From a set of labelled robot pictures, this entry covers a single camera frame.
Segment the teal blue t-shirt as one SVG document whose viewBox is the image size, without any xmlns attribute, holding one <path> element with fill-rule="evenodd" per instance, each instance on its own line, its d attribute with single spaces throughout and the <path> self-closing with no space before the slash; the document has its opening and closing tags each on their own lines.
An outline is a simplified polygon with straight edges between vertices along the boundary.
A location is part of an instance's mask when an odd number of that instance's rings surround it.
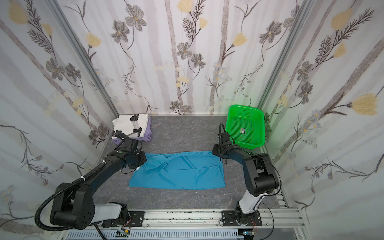
<svg viewBox="0 0 384 240">
<path fill-rule="evenodd" d="M 129 180 L 130 187 L 210 190 L 226 186 L 224 166 L 210 151 L 146 154 L 147 161 Z"/>
</svg>

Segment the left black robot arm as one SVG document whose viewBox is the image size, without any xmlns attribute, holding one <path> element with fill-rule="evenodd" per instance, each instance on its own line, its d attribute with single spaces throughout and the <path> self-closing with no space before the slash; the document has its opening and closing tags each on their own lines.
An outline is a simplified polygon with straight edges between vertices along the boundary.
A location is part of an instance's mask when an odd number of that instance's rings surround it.
<svg viewBox="0 0 384 240">
<path fill-rule="evenodd" d="M 142 143 L 127 139 L 110 152 L 102 162 L 76 182 L 57 187 L 53 199 L 50 223 L 70 229 L 83 230 L 101 223 L 114 222 L 124 225 L 131 216 L 126 204 L 107 203 L 96 205 L 96 191 L 115 173 L 128 167 L 135 170 L 146 162 Z"/>
</svg>

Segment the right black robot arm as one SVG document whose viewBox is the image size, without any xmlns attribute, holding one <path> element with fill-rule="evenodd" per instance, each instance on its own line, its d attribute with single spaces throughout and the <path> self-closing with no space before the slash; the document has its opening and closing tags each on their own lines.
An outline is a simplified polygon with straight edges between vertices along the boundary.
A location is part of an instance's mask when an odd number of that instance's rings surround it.
<svg viewBox="0 0 384 240">
<path fill-rule="evenodd" d="M 220 160 L 234 160 L 243 167 L 247 190 L 235 207 L 235 222 L 239 226 L 256 223 L 263 199 L 272 196 L 281 186 L 279 174 L 270 163 L 268 154 L 247 152 L 231 140 L 229 133 L 219 133 L 218 138 L 219 143 L 214 145 L 212 154 Z"/>
</svg>

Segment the green plastic basket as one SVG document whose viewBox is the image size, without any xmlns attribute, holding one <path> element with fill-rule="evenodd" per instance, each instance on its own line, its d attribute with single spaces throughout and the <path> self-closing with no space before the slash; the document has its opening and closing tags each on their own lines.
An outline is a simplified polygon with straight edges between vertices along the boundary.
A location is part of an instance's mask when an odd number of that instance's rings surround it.
<svg viewBox="0 0 384 240">
<path fill-rule="evenodd" d="M 260 148 L 266 141 L 265 115 L 257 108 L 232 105 L 229 107 L 226 132 L 242 148 Z"/>
</svg>

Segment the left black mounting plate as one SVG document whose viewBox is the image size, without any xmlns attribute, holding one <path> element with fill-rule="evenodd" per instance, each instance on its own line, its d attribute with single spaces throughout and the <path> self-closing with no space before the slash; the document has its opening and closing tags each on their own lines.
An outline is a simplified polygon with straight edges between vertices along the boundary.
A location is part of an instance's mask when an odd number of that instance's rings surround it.
<svg viewBox="0 0 384 240">
<path fill-rule="evenodd" d="M 115 220 L 106 220 L 101 223 L 102 228 L 112 227 L 141 227 L 144 221 L 144 211 L 123 211 Z"/>
</svg>

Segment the black mounting plate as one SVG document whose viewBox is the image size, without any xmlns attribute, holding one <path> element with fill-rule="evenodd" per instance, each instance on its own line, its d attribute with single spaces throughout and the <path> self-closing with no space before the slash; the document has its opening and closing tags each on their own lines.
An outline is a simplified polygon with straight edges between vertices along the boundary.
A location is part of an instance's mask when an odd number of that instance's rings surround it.
<svg viewBox="0 0 384 240">
<path fill-rule="evenodd" d="M 263 225 L 258 211 L 243 214 L 240 209 L 221 211 L 221 225 L 223 227 L 260 227 Z"/>
<path fill-rule="evenodd" d="M 101 223 L 102 228 L 112 227 L 141 227 L 144 221 L 144 211 L 123 211 L 115 220 L 106 220 Z"/>
</svg>

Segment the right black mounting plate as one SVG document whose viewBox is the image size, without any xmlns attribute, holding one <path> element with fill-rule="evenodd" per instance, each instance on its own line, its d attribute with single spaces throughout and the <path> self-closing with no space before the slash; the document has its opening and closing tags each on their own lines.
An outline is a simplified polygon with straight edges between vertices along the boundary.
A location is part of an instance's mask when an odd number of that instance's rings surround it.
<svg viewBox="0 0 384 240">
<path fill-rule="evenodd" d="M 221 225 L 223 227 L 260 227 L 263 225 L 258 211 L 243 214 L 240 209 L 221 211 Z"/>
</svg>

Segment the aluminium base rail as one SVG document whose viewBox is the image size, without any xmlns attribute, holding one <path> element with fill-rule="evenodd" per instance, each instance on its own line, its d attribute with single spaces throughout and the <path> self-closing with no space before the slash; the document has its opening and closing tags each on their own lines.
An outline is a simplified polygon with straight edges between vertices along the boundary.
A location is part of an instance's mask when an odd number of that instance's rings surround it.
<svg viewBox="0 0 384 240">
<path fill-rule="evenodd" d="M 133 210 L 144 211 L 141 227 L 125 227 L 133 230 L 155 229 L 268 229 L 304 228 L 305 223 L 297 209 L 259 209 L 263 225 L 260 227 L 223 227 L 221 211 L 225 210 Z"/>
</svg>

